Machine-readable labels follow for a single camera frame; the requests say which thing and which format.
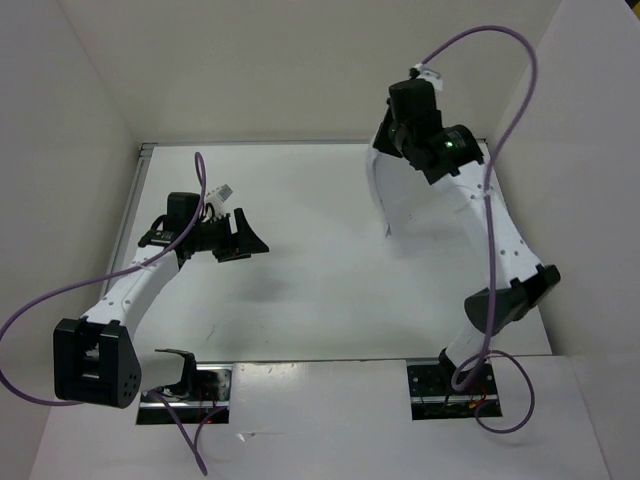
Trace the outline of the white skirt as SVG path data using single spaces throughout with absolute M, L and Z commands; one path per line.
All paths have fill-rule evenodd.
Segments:
M 440 228 L 458 228 L 444 196 L 406 160 L 384 154 L 369 144 L 365 170 L 386 237 L 408 239 Z

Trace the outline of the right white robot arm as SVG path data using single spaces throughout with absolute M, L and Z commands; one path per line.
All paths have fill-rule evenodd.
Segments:
M 438 380 L 450 393 L 473 381 L 493 337 L 524 318 L 560 282 L 556 266 L 543 263 L 527 246 L 496 189 L 489 160 L 463 125 L 446 127 L 434 85 L 409 79 L 388 89 L 387 110 L 366 156 L 367 181 L 386 235 L 399 225 L 399 182 L 395 164 L 412 167 L 446 201 L 471 245 L 487 260 L 488 284 L 467 297 L 467 316 L 441 352 Z

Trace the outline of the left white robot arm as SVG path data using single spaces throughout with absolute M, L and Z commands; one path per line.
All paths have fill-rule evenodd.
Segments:
M 156 297 L 193 255 L 210 252 L 228 262 L 268 252 L 242 209 L 228 214 L 220 206 L 213 196 L 171 193 L 165 214 L 138 243 L 133 272 L 80 318 L 59 322 L 53 333 L 57 398 L 126 408 L 139 392 L 160 386 L 180 400 L 197 392 L 194 354 L 164 348 L 140 357 L 133 338 Z

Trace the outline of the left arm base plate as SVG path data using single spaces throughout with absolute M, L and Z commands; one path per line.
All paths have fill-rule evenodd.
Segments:
M 232 364 L 199 363 L 187 380 L 159 386 L 154 391 L 185 425 L 228 424 L 232 380 Z M 141 394 L 137 425 L 167 425 L 173 422 L 160 400 L 148 392 Z

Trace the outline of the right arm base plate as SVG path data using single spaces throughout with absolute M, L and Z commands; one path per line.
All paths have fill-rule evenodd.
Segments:
M 474 383 L 456 392 L 451 375 L 435 359 L 406 364 L 413 421 L 473 418 L 480 409 L 481 418 L 502 416 L 493 368 L 485 364 Z

